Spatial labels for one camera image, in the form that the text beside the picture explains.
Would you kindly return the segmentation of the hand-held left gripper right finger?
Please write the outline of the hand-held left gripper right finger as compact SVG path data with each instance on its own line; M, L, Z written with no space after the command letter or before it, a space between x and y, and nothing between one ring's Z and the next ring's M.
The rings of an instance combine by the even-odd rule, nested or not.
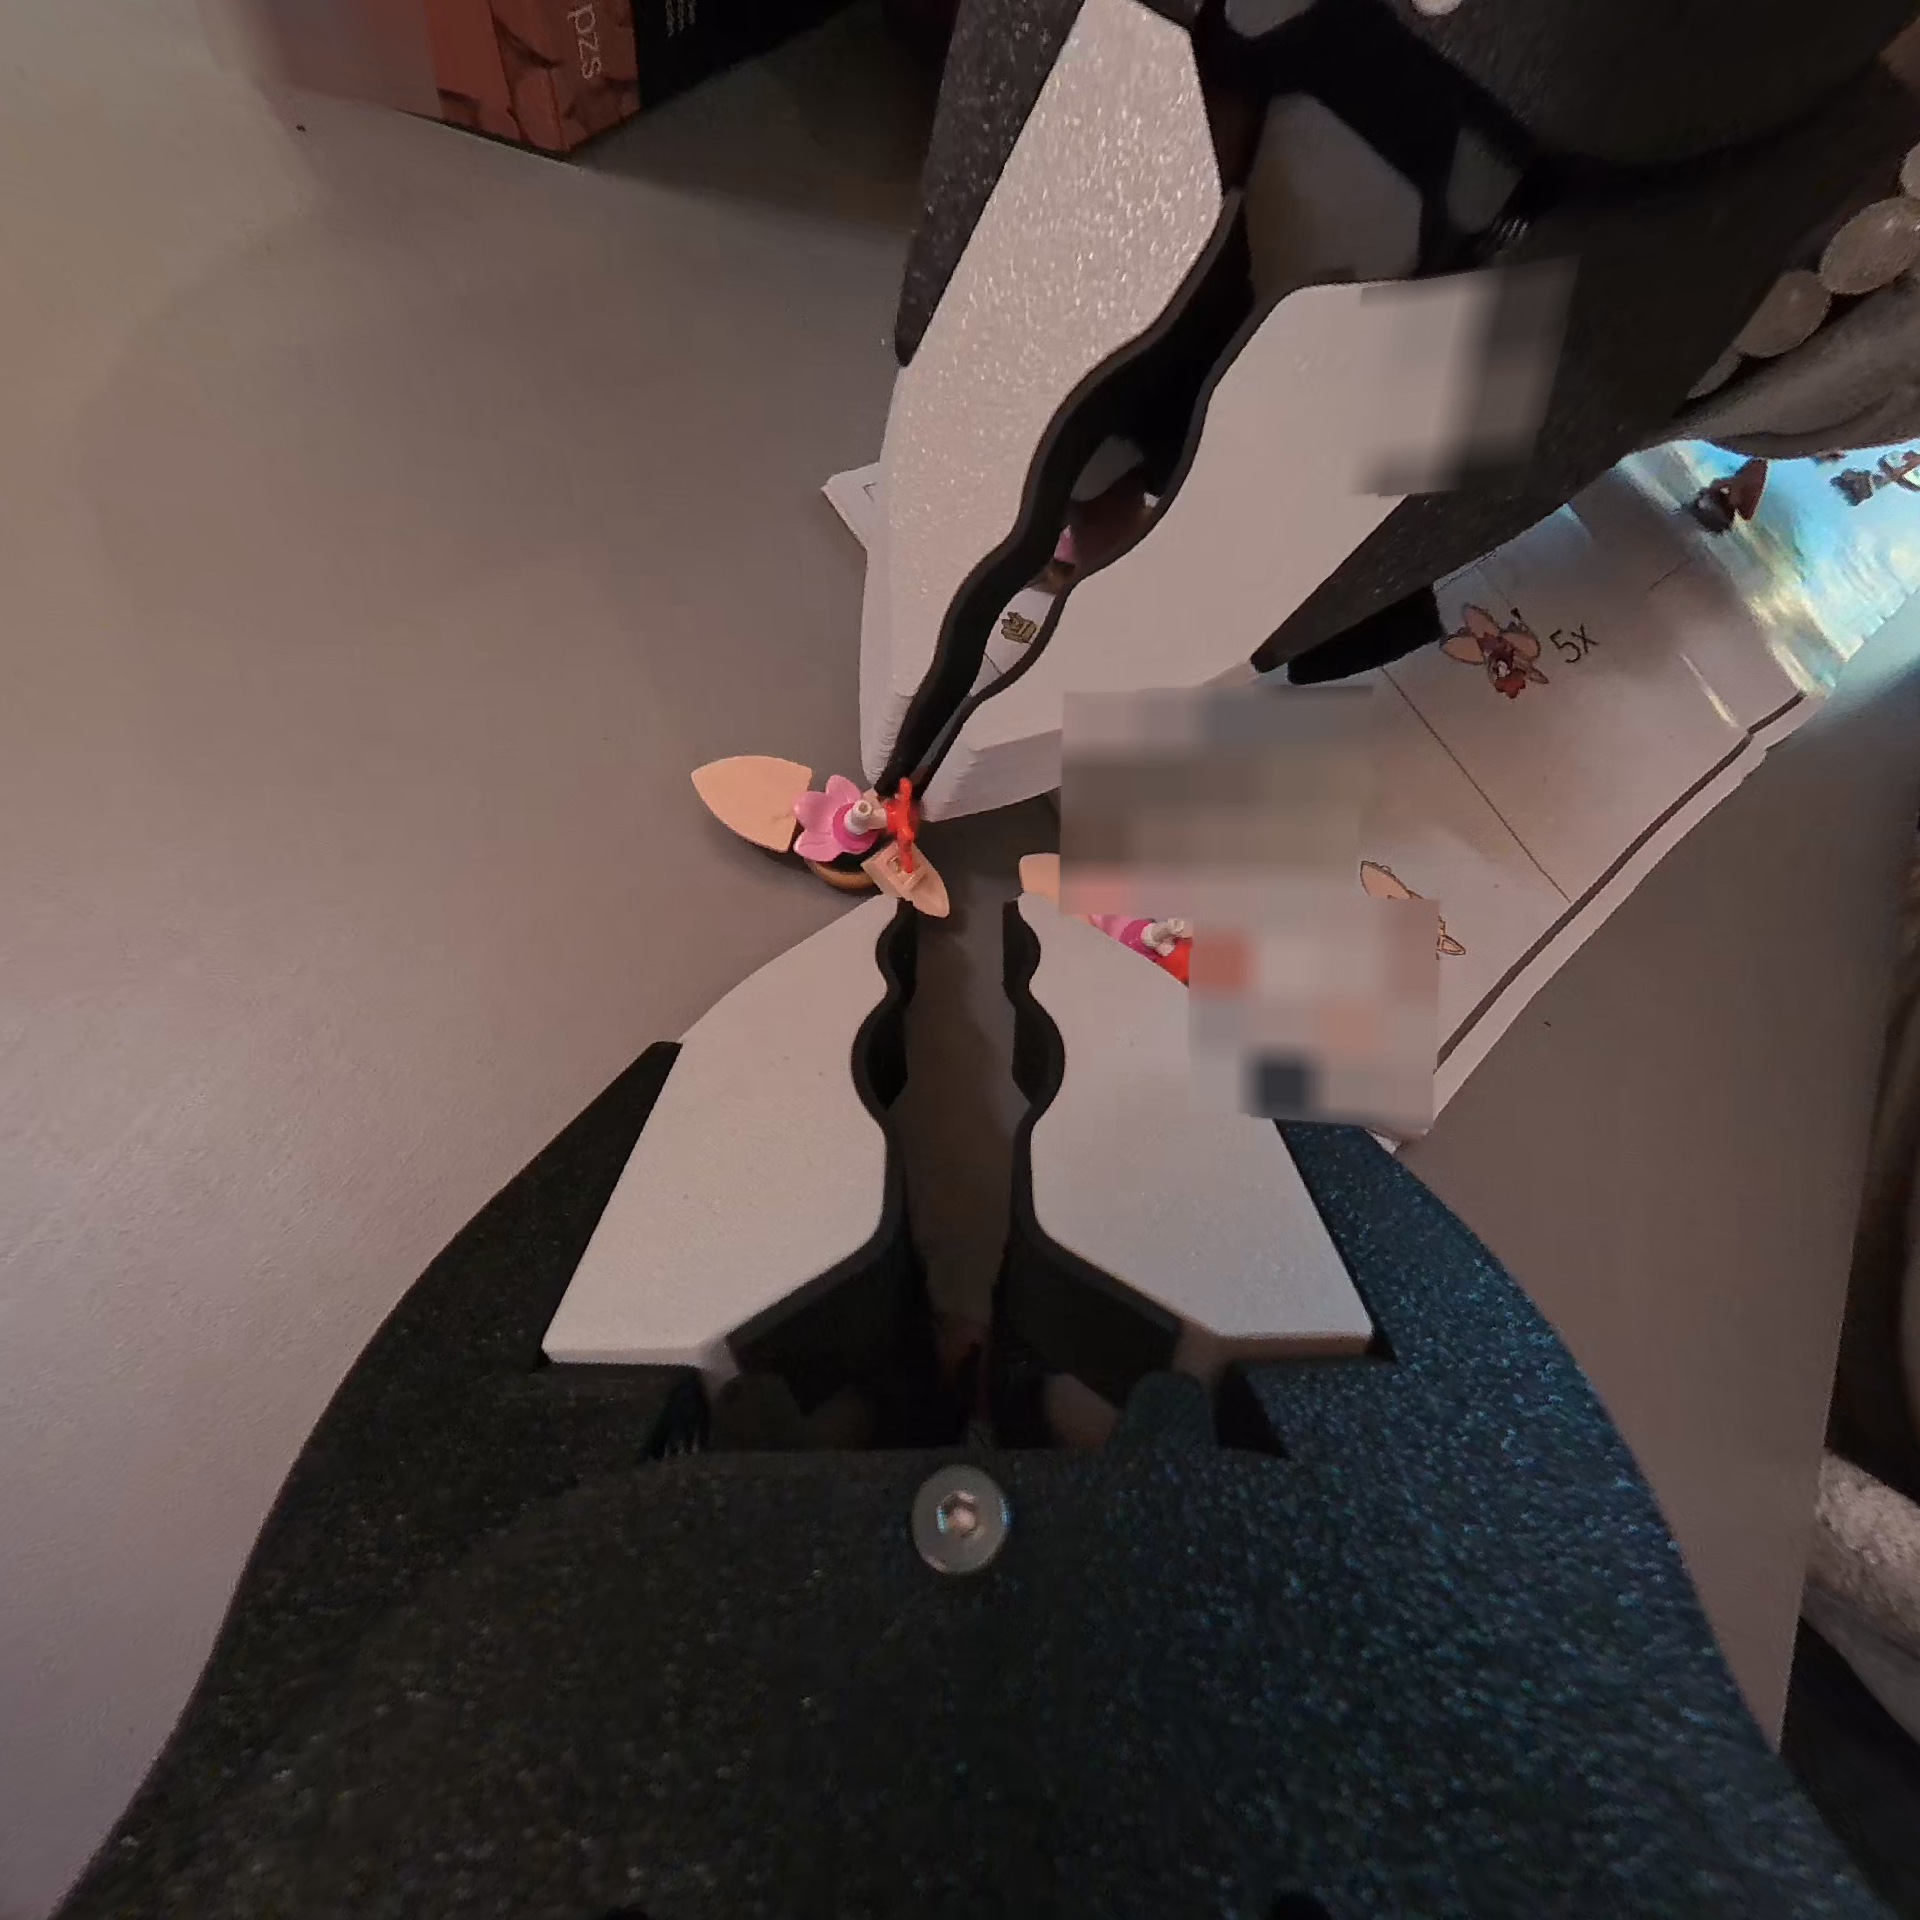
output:
M1043 895L1004 911L1011 1314L1057 1374L1364 1354L1367 1311L1273 1119L1198 1092L1188 995Z

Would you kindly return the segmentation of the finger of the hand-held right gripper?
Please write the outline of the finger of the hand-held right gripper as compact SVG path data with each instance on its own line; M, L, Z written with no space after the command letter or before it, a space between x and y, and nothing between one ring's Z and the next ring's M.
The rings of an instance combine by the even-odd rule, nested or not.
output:
M1284 294L1208 396L1144 534L1080 578L963 724L923 814L1057 787L1070 698L1195 688L1252 654L1411 494L1455 478L1499 307L1494 272Z
M859 628L859 756L923 787L1004 604L1043 566L1092 396L1185 304L1226 216L1203 5L960 5L897 310Z

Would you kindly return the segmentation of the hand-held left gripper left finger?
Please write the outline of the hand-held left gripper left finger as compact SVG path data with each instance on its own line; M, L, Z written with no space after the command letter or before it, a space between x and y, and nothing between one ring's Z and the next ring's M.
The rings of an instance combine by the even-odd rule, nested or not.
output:
M736 1374L731 1336L878 1229L884 1142L855 1085L895 903L746 976L682 1038L551 1318L553 1362Z

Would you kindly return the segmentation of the pink and tan brick flower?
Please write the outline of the pink and tan brick flower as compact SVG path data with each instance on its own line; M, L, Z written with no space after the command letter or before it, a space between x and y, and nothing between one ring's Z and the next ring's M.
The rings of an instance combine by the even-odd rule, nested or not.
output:
M1188 982L1193 930L1185 918L1138 918L1130 914L1075 914L1064 904L1064 863L1057 853L1030 853L1017 862L1025 895L1055 904L1070 922L1099 930L1112 941L1138 954L1183 984Z
M747 754L692 767L690 783L735 836L796 860L833 888L889 895L935 922L952 914L946 883L922 845L912 782L884 798L843 775Z

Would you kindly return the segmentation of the grey desk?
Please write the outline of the grey desk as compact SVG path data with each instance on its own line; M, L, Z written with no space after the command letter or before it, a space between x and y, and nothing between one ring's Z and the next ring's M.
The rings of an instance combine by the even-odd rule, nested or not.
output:
M926 120L876 6L553 162L6 5L6 1915L399 1295L830 918L689 767L849 758Z

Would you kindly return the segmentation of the pearl-trimmed grey garment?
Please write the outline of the pearl-trimmed grey garment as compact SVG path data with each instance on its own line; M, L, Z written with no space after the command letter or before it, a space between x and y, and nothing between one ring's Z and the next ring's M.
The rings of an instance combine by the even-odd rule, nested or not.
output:
M1919 148L1787 254L1665 430L1745 458L1838 458L1915 439Z

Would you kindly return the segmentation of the white instruction booklet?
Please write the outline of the white instruction booklet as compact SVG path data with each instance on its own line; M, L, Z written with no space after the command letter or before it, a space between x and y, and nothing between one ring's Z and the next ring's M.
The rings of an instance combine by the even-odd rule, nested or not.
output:
M1442 576L1438 635L1398 663L1322 688L1251 660L1073 694L1064 904L1192 925L1198 1092L1419 1133L1648 868L1915 612L1913 498L1852 507L1840 482L1913 494L1915 453L1655 448ZM1033 576L919 804L1073 587Z

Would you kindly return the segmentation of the brown and black product box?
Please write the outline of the brown and black product box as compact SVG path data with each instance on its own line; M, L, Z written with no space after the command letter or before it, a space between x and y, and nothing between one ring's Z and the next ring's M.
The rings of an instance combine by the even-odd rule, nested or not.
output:
M825 23L838 3L251 5L279 84L572 156Z

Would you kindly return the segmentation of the person's pale fuzzy clothing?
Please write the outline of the person's pale fuzzy clothing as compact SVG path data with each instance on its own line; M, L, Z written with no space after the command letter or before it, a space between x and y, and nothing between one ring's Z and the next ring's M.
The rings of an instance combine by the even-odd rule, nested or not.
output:
M1857 1463L1819 1459L1809 1584L1919 1652L1919 1507Z

